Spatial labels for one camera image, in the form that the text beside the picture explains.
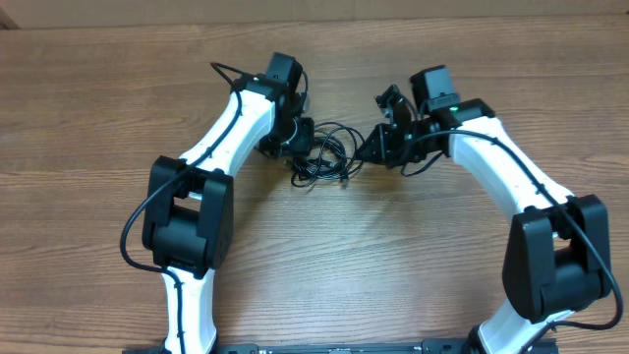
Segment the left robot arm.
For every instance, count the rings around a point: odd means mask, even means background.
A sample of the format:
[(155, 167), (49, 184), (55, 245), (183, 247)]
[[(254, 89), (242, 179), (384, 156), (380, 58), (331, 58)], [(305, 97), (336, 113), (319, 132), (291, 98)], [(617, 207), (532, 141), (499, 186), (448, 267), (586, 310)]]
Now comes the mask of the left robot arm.
[(298, 88), (306, 76), (283, 53), (274, 53), (261, 74), (240, 72), (205, 135), (179, 157), (153, 162), (142, 242), (166, 286), (168, 311), (156, 352), (216, 352), (213, 285), (234, 235), (235, 178), (254, 150), (272, 158), (310, 154), (314, 122), (304, 114), (308, 94)]

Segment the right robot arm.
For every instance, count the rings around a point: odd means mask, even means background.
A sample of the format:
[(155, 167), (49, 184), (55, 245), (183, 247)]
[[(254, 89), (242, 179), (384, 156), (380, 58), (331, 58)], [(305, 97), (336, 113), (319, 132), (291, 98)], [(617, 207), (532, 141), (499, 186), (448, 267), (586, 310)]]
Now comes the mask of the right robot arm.
[(464, 100), (445, 66), (392, 85), (374, 99), (384, 122), (358, 148), (363, 162), (429, 168), (448, 156), (471, 173), (510, 225), (502, 268), (506, 299), (464, 339), (426, 339), (424, 353), (555, 353), (560, 326), (608, 330), (623, 314), (611, 271), (608, 213), (595, 195), (575, 196), (510, 139), (480, 98)]

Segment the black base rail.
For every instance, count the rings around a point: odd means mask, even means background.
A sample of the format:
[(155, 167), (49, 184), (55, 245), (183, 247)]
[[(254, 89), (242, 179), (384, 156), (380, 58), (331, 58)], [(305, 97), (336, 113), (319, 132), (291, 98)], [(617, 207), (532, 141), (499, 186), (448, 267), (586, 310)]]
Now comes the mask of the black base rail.
[[(305, 346), (257, 346), (255, 344), (219, 345), (209, 353), (217, 354), (458, 354), (463, 351), (466, 339), (424, 339), (418, 343), (361, 344), (361, 345), (305, 345)], [(124, 349), (123, 354), (171, 353), (164, 344), (146, 349)], [(543, 340), (527, 353), (558, 354), (555, 339)]]

